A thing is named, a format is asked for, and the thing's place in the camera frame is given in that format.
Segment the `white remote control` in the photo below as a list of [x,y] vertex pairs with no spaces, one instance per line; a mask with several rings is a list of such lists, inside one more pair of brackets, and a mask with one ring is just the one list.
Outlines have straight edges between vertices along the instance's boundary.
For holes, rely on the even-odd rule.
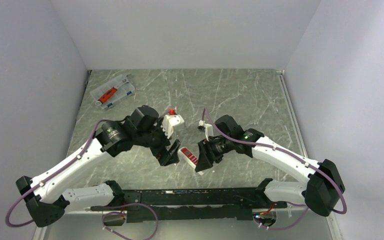
[[198,158],[187,148],[182,147],[178,150],[178,154],[180,157],[185,159],[188,164],[190,164],[192,167],[195,167],[198,164]]

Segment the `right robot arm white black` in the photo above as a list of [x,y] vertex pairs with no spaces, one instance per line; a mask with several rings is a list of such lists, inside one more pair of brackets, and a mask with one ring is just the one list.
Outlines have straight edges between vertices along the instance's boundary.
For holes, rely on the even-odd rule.
[[345,186],[331,160],[317,161],[290,151],[256,129],[244,130],[230,115],[223,115],[211,123],[201,119],[198,129],[205,133],[205,138],[198,142],[195,172],[212,168],[223,160],[225,154],[234,151],[269,163],[295,179],[294,182],[263,180],[255,194],[260,207],[286,202],[306,206],[323,217],[331,212],[347,212]]

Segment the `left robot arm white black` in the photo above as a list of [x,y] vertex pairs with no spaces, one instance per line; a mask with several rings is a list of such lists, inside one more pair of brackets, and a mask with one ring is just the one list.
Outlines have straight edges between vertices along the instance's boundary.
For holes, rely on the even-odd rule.
[[86,142],[70,156],[42,174],[22,176],[16,181],[31,222],[42,228],[69,212],[89,207],[121,208],[126,202],[125,193],[114,180],[84,188],[72,188],[71,184],[134,146],[149,149],[161,166],[178,163],[180,141],[173,136],[184,123],[174,109],[159,114],[147,105],[137,107],[121,120],[99,120]]

